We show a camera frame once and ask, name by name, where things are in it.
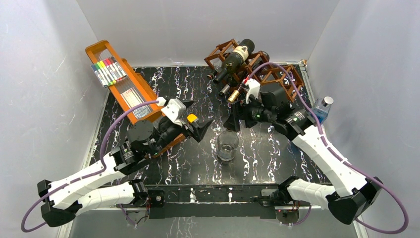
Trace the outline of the clear glass bottle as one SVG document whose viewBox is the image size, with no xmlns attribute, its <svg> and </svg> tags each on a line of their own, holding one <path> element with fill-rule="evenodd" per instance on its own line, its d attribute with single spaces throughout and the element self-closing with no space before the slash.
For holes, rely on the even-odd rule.
<svg viewBox="0 0 420 238">
<path fill-rule="evenodd" d="M 216 156 L 222 162 L 230 162 L 235 156 L 239 146 L 238 133 L 231 130 L 224 130 L 217 137 Z"/>
</svg>

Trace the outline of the dark green wine bottle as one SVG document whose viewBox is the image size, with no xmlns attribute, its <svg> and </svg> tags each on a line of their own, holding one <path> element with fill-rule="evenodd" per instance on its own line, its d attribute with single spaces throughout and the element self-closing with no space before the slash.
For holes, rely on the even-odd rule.
<svg viewBox="0 0 420 238">
<path fill-rule="evenodd" d="M 250 39 L 244 39 L 230 53 L 221 64 L 221 71 L 213 79 L 213 83 L 220 83 L 227 75 L 232 75 L 240 68 L 249 55 L 254 51 L 255 44 Z"/>
</svg>

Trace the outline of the blue square glass bottle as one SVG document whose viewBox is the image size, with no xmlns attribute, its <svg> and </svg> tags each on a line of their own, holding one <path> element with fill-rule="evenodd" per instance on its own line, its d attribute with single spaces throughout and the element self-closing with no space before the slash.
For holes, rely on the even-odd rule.
<svg viewBox="0 0 420 238">
<path fill-rule="evenodd" d="M 318 98 L 312 105 L 312 111 L 316 115 L 320 124 L 323 124 L 328 117 L 330 108 L 334 102 L 334 99 L 330 96 Z"/>
</svg>

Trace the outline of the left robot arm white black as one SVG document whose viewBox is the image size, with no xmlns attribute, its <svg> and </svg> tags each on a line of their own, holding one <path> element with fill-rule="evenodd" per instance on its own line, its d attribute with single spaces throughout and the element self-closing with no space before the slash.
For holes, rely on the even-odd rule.
<svg viewBox="0 0 420 238">
<path fill-rule="evenodd" d="M 98 162 L 64 179 L 38 183 L 41 215 L 48 226 L 62 226 L 99 207 L 150 204 L 151 196 L 140 179 L 110 187 L 105 184 L 146 167 L 150 156 L 158 155 L 180 135 L 202 141 L 212 123 L 212 119 L 201 121 L 194 114 L 186 115 L 192 100 L 159 97 L 155 104 L 163 113 L 158 126 L 141 119 L 128 130 L 120 145 L 107 151 L 103 143 Z"/>
</svg>

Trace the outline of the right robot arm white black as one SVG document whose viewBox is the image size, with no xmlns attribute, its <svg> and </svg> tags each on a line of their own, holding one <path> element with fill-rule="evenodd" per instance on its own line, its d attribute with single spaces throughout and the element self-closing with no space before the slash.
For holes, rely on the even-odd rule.
<svg viewBox="0 0 420 238">
<path fill-rule="evenodd" d="M 246 98 L 232 105 L 224 127 L 238 132 L 240 121 L 244 121 L 247 128 L 259 122 L 270 123 L 275 131 L 304 151 L 330 181 L 330 185 L 323 185 L 291 176 L 276 191 L 262 192 L 258 199 L 260 204 L 292 205 L 295 201 L 304 201 L 328 209 L 347 225 L 373 204 L 380 186 L 333 155 L 319 133 L 315 117 L 304 109 L 291 108 L 282 86 L 260 85 L 254 79 L 245 80 L 243 86 L 247 89 Z"/>
</svg>

